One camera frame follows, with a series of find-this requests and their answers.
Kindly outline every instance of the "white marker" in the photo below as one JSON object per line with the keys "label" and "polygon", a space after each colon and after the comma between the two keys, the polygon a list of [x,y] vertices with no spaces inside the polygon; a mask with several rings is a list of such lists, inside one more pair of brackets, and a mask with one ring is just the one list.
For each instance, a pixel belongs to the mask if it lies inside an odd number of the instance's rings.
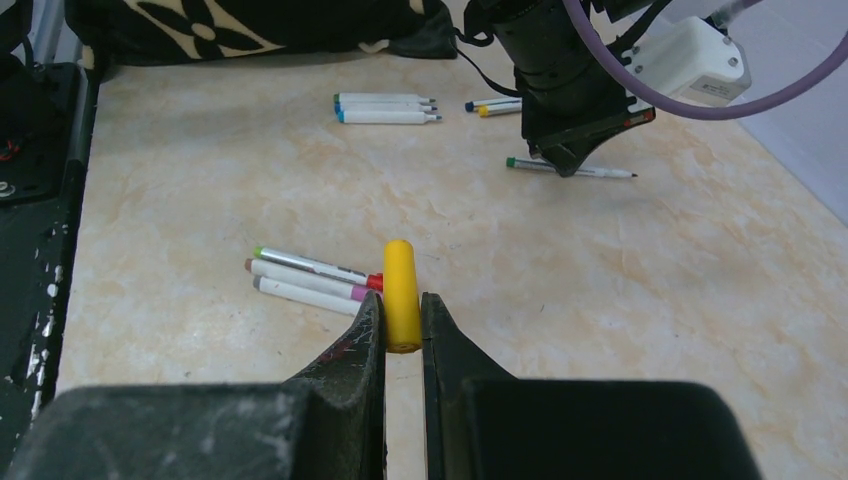
{"label": "white marker", "polygon": [[265,260],[247,259],[244,262],[244,268],[259,277],[277,280],[278,282],[288,283],[308,290],[315,290],[316,292],[326,293],[346,300],[361,302],[365,299],[365,294],[369,290],[368,287],[363,285],[333,280],[332,278],[322,277],[296,268],[284,267],[283,265]]}
{"label": "white marker", "polygon": [[501,103],[521,103],[521,99],[515,97],[504,97],[492,98],[490,100],[474,100],[473,102],[465,102],[465,111],[474,112],[484,105],[499,105]]}
{"label": "white marker", "polygon": [[337,103],[336,113],[339,112],[434,112],[438,108],[432,105],[421,105],[420,103]]}
{"label": "white marker", "polygon": [[287,267],[296,268],[312,272],[323,277],[330,277],[343,282],[355,283],[357,285],[365,285],[374,290],[383,290],[382,278],[377,275],[366,275],[356,270],[349,268],[330,265],[329,263],[319,262],[311,258],[301,257],[300,255],[292,255],[291,253],[281,252],[266,247],[256,247],[253,249],[253,256],[261,260],[278,263]]}
{"label": "white marker", "polygon": [[421,125],[441,119],[441,115],[425,112],[339,112],[339,121],[342,123]]}
{"label": "white marker", "polygon": [[390,103],[435,103],[435,98],[419,97],[414,93],[337,93],[333,103],[390,102]]}
{"label": "white marker", "polygon": [[[551,172],[556,173],[556,168],[553,165],[546,162],[535,162],[533,160],[522,160],[515,157],[509,157],[506,159],[506,166],[508,168],[515,168],[521,170],[538,170],[542,172]],[[627,170],[619,170],[617,168],[593,168],[593,167],[583,167],[577,170],[574,173],[575,176],[580,177],[599,177],[599,178],[632,178],[638,177],[633,172],[628,172]]]}
{"label": "white marker", "polygon": [[361,305],[360,302],[354,300],[334,297],[326,293],[307,290],[303,287],[297,287],[265,277],[255,277],[253,279],[253,287],[262,293],[353,317],[359,313],[359,307]]}
{"label": "white marker", "polygon": [[477,109],[477,114],[480,118],[492,117],[494,115],[504,115],[507,113],[517,113],[521,111],[521,102],[499,103],[497,105],[483,105]]}

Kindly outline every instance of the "red marker cap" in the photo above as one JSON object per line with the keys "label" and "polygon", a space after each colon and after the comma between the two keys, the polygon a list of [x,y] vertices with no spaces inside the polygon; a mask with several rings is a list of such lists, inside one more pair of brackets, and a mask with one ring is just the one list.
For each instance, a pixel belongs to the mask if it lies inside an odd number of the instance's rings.
{"label": "red marker cap", "polygon": [[365,281],[365,286],[371,290],[383,291],[383,274],[368,275],[368,280]]}

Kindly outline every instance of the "beige table surface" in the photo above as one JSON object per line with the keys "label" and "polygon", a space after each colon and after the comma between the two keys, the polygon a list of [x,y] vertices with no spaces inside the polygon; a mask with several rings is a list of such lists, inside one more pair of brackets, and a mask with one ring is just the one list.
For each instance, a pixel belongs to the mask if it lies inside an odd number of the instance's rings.
{"label": "beige table surface", "polygon": [[[508,80],[499,47],[471,53]],[[340,125],[342,90],[437,97],[445,120]],[[377,271],[405,238],[421,288],[510,372],[703,382],[768,478],[845,478],[848,230],[734,122],[663,114],[588,161],[633,181],[508,171],[518,116],[463,110],[492,95],[462,60],[123,69],[100,93],[60,390],[286,379],[351,319],[257,293],[253,247]],[[389,475],[423,479],[420,353],[387,369]]]}

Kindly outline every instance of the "wall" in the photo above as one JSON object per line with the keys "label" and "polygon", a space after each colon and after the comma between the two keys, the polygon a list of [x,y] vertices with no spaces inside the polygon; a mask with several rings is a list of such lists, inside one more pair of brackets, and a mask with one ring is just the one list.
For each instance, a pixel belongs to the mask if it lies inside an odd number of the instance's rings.
{"label": "wall", "polygon": [[[725,0],[676,0],[652,28],[704,17]],[[764,0],[731,25],[748,55],[754,85],[739,101],[773,93],[818,65],[848,29],[846,0]],[[848,66],[797,100],[742,120],[751,132],[848,225]]]}

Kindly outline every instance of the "yellow object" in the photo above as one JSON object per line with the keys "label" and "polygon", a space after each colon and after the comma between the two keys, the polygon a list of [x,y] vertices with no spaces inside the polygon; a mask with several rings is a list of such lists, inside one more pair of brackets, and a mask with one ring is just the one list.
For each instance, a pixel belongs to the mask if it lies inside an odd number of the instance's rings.
{"label": "yellow object", "polygon": [[383,265],[383,304],[389,353],[412,353],[421,348],[421,304],[415,277],[415,252],[406,240],[386,244]]}

